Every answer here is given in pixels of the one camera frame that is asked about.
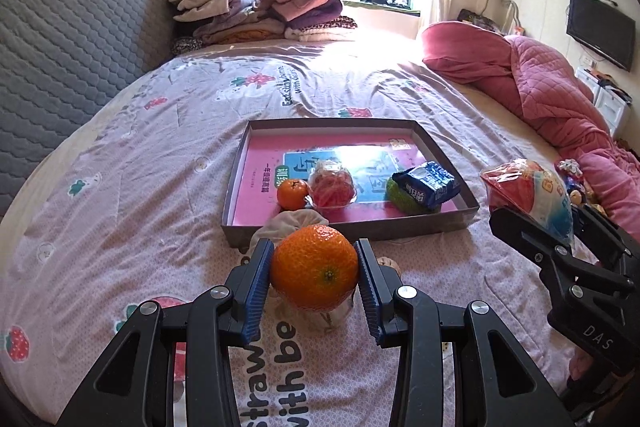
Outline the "right hand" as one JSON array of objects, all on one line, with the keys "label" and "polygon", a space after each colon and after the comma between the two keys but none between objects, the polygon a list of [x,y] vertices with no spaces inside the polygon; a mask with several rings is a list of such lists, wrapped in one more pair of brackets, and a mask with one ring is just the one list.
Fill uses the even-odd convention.
[{"label": "right hand", "polygon": [[576,348],[568,365],[570,379],[572,381],[579,381],[584,377],[585,373],[589,371],[592,363],[593,357],[591,355],[588,355],[588,353],[582,349]]}]

